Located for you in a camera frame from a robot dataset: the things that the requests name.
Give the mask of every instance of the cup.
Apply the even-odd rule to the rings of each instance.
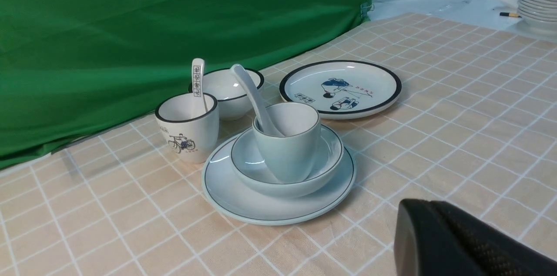
[[[211,94],[204,93],[207,109],[193,107],[199,99],[193,93],[173,96],[155,110],[161,133],[169,147],[181,160],[203,163],[217,146],[218,102]]]
[[[321,138],[319,112],[308,104],[286,102],[270,105],[267,112],[284,137],[263,133],[257,117],[252,127],[261,157],[280,183],[308,178]]]

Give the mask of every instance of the dinner plate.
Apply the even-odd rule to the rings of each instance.
[[[402,90],[394,72],[369,62],[334,60],[307,64],[280,83],[285,101],[307,103],[326,119],[355,119],[390,107]]]
[[[356,181],[356,165],[346,149],[334,177],[321,189],[296,198],[266,196],[247,187],[232,170],[230,153],[238,135],[217,147],[203,167],[205,196],[222,214],[249,224],[290,225],[314,219],[337,206]]]

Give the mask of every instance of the green backdrop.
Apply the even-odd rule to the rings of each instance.
[[[0,168],[153,110],[208,71],[261,69],[357,26],[370,0],[0,0]]]

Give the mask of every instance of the plate with cartoon illustration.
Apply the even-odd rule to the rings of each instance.
[[[307,64],[280,82],[285,101],[309,104],[326,119],[355,119],[390,107],[402,90],[392,71],[369,62],[334,60]]]

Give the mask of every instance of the saucer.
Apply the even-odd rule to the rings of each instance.
[[[307,103],[326,119],[355,119],[390,107],[402,90],[392,71],[369,62],[334,60],[307,64],[280,83],[285,101]]]
[[[230,153],[238,135],[217,147],[203,167],[207,200],[222,214],[249,224],[278,226],[314,219],[337,206],[350,193],[356,165],[346,149],[333,178],[318,191],[297,198],[265,196],[247,187],[232,169]]]
[[[322,177],[336,166],[342,157],[342,141],[340,137],[329,127],[321,125],[321,139],[318,145],[318,152],[314,169],[303,181],[308,182]],[[232,145],[232,163],[240,173],[255,180],[271,185],[294,185],[296,183],[281,183],[273,175],[272,171],[265,164],[265,159],[257,148],[257,142],[253,129],[243,132]]]

